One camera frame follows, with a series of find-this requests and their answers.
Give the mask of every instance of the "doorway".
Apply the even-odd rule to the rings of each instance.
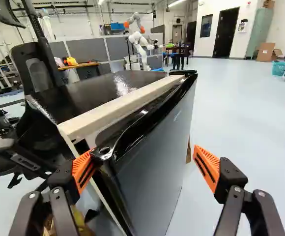
[[[190,45],[190,50],[194,50],[195,43],[195,33],[196,33],[196,21],[187,23],[187,32],[186,32],[186,44]]]
[[[239,9],[239,7],[236,7],[220,11],[215,47],[213,50],[214,58],[229,58]]]
[[[172,43],[182,42],[182,25],[172,26]]]

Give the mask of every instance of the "yellow object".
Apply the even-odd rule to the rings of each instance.
[[[78,65],[78,63],[76,62],[76,59],[72,57],[68,57],[66,60],[67,60],[68,65]]]

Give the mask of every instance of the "window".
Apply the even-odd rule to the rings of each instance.
[[[201,38],[210,36],[211,23],[212,23],[212,14],[202,17],[202,19],[201,19],[201,30],[200,30],[200,37]]]

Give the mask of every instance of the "chair backrest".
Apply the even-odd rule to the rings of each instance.
[[[25,95],[53,87],[50,73],[43,62],[37,42],[13,47],[11,55],[23,83]]]

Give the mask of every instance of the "green cabinet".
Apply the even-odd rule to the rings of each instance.
[[[251,58],[256,54],[256,48],[266,42],[270,24],[274,15],[272,8],[259,8],[256,12],[254,25],[245,57]]]

